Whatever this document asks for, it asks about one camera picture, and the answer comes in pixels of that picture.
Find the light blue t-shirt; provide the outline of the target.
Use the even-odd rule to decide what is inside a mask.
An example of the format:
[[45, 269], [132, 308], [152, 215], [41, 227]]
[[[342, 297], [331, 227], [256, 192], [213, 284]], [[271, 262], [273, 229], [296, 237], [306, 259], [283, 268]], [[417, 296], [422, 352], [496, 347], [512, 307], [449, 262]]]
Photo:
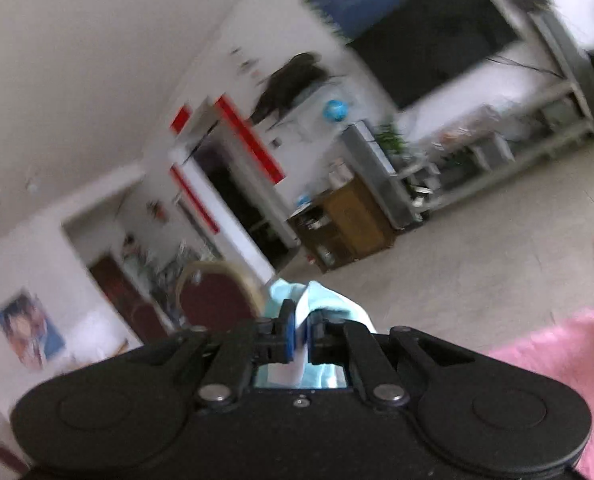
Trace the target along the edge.
[[288, 364], [269, 364], [258, 367], [254, 386], [270, 389], [338, 389], [347, 386], [344, 372], [334, 364], [314, 365], [308, 362], [306, 350], [306, 318], [315, 311], [332, 313], [334, 318], [363, 324], [372, 334], [377, 330], [359, 304], [317, 281], [307, 284], [290, 283], [278, 278], [268, 289], [262, 313], [277, 318], [284, 300], [296, 305], [297, 353]]

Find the dark red chair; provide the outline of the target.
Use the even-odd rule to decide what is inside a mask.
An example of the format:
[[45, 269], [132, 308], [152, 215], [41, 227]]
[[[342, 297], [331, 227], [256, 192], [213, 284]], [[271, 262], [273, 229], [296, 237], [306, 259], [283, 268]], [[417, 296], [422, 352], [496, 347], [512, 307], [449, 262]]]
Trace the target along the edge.
[[194, 261], [175, 283], [175, 305], [193, 326], [231, 330], [262, 316], [265, 300], [249, 273], [227, 261]]

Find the brown wooden cabinet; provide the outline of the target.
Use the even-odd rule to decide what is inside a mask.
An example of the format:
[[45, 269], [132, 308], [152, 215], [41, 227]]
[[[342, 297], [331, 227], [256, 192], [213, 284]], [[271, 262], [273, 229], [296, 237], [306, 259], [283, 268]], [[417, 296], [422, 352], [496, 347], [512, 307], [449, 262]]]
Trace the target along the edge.
[[397, 237], [359, 176], [311, 200], [288, 224], [323, 273], [390, 248]]

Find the grey tower speaker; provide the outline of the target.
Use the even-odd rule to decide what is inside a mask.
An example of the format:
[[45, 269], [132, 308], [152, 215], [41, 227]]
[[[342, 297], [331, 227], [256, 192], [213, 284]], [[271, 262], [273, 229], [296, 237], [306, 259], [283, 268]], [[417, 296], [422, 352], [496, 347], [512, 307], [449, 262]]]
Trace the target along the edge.
[[393, 229], [411, 230], [423, 222], [397, 172], [364, 120], [344, 128], [338, 140], [345, 159], [369, 188]]

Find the green potted plant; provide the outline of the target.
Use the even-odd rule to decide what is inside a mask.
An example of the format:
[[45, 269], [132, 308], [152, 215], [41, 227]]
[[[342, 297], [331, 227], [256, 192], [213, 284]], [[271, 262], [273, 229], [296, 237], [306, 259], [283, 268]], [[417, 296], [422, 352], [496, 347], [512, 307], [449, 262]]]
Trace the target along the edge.
[[407, 154], [407, 144], [393, 122], [383, 122], [374, 134], [375, 141], [388, 156], [403, 157]]

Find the grey tv stand shelf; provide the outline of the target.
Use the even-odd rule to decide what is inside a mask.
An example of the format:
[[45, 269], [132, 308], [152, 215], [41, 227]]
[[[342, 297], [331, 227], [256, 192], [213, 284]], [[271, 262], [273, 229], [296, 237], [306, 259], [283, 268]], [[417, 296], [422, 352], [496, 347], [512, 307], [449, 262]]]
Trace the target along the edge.
[[413, 214], [453, 205], [519, 174], [561, 148], [594, 136], [594, 70], [551, 9], [527, 14], [560, 78], [506, 110], [485, 106], [414, 144], [413, 162], [397, 175]]

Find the blue globe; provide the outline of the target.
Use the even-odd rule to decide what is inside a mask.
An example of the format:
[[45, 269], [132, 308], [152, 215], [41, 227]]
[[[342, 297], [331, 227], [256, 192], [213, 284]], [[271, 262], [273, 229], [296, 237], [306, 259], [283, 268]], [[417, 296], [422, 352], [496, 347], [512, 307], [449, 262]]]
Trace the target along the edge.
[[348, 117], [348, 104], [341, 100], [329, 100], [325, 103], [322, 115], [328, 122], [344, 122]]

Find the pink printed towel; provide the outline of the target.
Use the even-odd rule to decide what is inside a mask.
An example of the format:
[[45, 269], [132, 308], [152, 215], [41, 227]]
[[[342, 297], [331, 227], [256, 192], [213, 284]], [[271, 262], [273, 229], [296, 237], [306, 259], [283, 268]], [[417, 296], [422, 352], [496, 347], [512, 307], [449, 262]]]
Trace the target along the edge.
[[577, 470], [594, 479], [594, 310], [494, 349], [489, 356], [551, 377], [582, 395], [592, 413], [592, 431]]

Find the anime wall poster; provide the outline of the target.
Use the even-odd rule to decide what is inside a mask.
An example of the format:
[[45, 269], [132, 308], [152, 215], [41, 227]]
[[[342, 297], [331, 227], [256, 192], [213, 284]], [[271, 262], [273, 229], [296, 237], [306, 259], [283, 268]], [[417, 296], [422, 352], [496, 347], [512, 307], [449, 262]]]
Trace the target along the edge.
[[0, 307], [0, 330], [28, 370], [43, 370], [65, 348], [63, 336], [39, 299], [26, 289]]

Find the black wall television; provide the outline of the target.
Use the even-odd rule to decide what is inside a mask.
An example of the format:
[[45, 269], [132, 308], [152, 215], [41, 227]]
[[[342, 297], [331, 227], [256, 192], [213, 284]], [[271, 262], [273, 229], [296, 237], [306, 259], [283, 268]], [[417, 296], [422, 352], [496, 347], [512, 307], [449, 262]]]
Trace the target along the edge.
[[407, 0], [349, 48], [404, 110], [518, 39], [492, 0]]

